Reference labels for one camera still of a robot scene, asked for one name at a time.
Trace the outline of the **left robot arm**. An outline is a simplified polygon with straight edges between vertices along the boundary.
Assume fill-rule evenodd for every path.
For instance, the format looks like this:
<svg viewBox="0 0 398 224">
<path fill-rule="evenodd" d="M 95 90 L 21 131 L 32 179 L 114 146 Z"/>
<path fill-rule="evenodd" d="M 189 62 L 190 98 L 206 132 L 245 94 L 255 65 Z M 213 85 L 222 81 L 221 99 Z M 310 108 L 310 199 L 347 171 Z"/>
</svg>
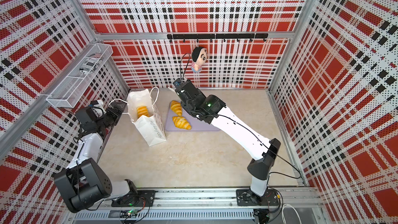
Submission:
<svg viewBox="0 0 398 224">
<path fill-rule="evenodd" d="M 76 153 L 68 166 L 53 176 L 70 212 L 90 211 L 95 203 L 117 201 L 138 194 L 131 180 L 112 181 L 97 163 L 107 129 L 117 125 L 125 105 L 124 101 L 112 102 L 104 108 L 102 101 L 98 100 L 74 114 L 79 123 Z"/>
</svg>

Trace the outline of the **white paper bag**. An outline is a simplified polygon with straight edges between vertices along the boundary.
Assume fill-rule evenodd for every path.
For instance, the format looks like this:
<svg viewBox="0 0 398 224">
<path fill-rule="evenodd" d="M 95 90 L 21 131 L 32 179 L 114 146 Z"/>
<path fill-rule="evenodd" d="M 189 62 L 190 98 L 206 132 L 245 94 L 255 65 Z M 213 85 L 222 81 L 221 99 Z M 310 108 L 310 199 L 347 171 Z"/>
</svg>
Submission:
<svg viewBox="0 0 398 224">
<path fill-rule="evenodd" d="M 126 100 L 114 99 L 109 103 L 109 105 L 113 102 L 123 102 L 127 104 L 125 113 L 129 115 L 131 123 L 135 125 L 148 146 L 166 141 L 161 114 L 155 105 L 158 97 L 159 88 L 153 87 L 151 90 L 131 91 L 127 95 Z M 147 106 L 150 117 L 142 116 L 137 118 L 136 108 L 139 106 Z"/>
</svg>

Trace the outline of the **croissant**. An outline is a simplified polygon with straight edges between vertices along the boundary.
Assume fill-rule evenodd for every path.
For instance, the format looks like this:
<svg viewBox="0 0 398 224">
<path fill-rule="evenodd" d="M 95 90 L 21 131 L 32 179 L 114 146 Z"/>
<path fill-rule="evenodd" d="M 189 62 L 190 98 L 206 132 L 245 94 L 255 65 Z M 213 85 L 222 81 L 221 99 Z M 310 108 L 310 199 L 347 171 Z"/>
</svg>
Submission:
<svg viewBox="0 0 398 224">
<path fill-rule="evenodd" d="M 174 116 L 174 117 L 172 117 L 172 121 L 174 123 L 174 126 L 179 128 L 179 129 L 184 129 L 184 130 L 191 130 L 192 129 L 191 124 L 183 116 Z"/>
<path fill-rule="evenodd" d="M 171 101 L 170 109 L 174 112 L 177 116 L 182 116 L 182 107 L 181 103 L 175 100 Z"/>
</svg>

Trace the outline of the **long ridged bread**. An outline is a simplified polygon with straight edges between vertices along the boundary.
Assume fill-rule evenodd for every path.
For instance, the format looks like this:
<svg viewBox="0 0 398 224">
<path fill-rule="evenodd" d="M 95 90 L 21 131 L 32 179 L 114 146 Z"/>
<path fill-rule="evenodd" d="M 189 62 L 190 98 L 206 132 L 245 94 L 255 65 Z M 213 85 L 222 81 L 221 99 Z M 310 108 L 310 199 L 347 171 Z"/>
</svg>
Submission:
<svg viewBox="0 0 398 224">
<path fill-rule="evenodd" d="M 137 118 L 140 118 L 142 116 L 150 117 L 147 106 L 139 106 L 136 108 L 136 110 L 137 110 Z"/>
</svg>

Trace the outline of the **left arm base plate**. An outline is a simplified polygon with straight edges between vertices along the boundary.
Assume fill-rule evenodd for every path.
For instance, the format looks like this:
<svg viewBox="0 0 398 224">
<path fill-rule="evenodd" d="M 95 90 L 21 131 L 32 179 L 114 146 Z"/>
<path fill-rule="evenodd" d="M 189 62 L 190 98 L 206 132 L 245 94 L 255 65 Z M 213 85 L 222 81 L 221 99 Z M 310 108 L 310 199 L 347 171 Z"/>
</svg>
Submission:
<svg viewBox="0 0 398 224">
<path fill-rule="evenodd" d="M 121 198 L 112 201 L 112 207 L 152 207 L 155 190 L 139 190 L 131 192 Z"/>
</svg>

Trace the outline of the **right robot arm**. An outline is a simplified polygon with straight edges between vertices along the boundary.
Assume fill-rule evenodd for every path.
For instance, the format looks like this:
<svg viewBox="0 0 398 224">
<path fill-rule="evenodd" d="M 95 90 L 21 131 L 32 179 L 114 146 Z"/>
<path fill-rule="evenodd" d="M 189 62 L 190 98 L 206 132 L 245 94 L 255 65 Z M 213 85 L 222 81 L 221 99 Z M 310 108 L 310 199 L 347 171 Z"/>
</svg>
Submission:
<svg viewBox="0 0 398 224">
<path fill-rule="evenodd" d="M 247 151 L 252 160 L 247 167 L 252 176 L 250 191 L 253 196 L 263 197 L 269 181 L 269 174 L 277 158 L 280 141 L 268 139 L 243 123 L 215 95 L 205 96 L 188 79 L 178 78 L 173 82 L 175 92 L 181 99 L 182 108 L 193 118 L 213 125 L 230 136 Z"/>
</svg>

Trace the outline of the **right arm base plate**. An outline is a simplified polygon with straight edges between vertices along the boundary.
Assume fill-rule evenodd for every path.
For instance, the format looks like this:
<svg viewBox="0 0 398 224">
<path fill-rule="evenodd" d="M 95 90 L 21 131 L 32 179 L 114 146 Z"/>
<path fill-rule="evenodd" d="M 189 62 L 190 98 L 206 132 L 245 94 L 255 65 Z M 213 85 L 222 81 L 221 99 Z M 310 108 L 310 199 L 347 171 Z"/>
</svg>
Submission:
<svg viewBox="0 0 398 224">
<path fill-rule="evenodd" d="M 236 200 L 238 206 L 279 206 L 278 193 L 270 188 L 267 188 L 262 197 L 253 193 L 250 189 L 239 189 L 236 191 Z"/>
</svg>

